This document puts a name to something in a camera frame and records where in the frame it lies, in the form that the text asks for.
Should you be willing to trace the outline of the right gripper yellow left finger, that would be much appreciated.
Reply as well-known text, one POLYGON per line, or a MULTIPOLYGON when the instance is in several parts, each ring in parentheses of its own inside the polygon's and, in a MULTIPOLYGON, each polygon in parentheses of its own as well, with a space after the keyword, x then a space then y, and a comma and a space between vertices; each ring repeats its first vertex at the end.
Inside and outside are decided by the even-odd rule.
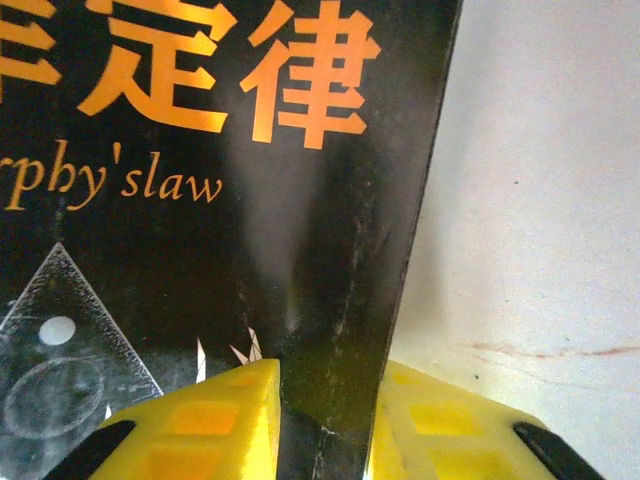
POLYGON ((280 365, 263 359, 119 411, 64 480, 276 480, 280 365))

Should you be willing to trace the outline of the black book with orange title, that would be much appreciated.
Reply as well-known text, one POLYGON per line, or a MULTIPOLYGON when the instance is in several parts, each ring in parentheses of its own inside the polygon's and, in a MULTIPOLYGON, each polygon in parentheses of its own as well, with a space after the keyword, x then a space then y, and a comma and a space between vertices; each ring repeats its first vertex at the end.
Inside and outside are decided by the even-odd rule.
POLYGON ((258 358, 363 480, 463 1, 0 0, 0 480, 258 358))

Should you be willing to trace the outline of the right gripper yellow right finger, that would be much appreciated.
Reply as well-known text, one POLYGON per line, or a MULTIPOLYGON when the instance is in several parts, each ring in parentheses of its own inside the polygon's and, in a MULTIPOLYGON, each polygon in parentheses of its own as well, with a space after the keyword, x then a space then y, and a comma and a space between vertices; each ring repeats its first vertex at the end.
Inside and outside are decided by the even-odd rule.
POLYGON ((388 361, 372 480, 605 480, 537 418, 388 361))

